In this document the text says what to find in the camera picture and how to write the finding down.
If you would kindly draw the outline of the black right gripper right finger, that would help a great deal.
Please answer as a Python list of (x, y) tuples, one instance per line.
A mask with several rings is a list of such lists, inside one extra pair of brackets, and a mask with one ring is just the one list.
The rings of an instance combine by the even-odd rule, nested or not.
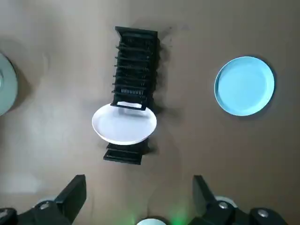
[(218, 200), (203, 176), (195, 175), (192, 194), (197, 211), (190, 225), (286, 225), (287, 222), (275, 211), (252, 208), (245, 213), (226, 200)]

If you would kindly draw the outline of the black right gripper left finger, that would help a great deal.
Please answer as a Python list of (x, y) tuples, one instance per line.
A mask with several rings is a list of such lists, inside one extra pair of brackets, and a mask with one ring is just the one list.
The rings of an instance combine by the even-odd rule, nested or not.
[(24, 213), (0, 209), (2, 225), (71, 225), (86, 201), (86, 177), (76, 175), (54, 200), (39, 202)]

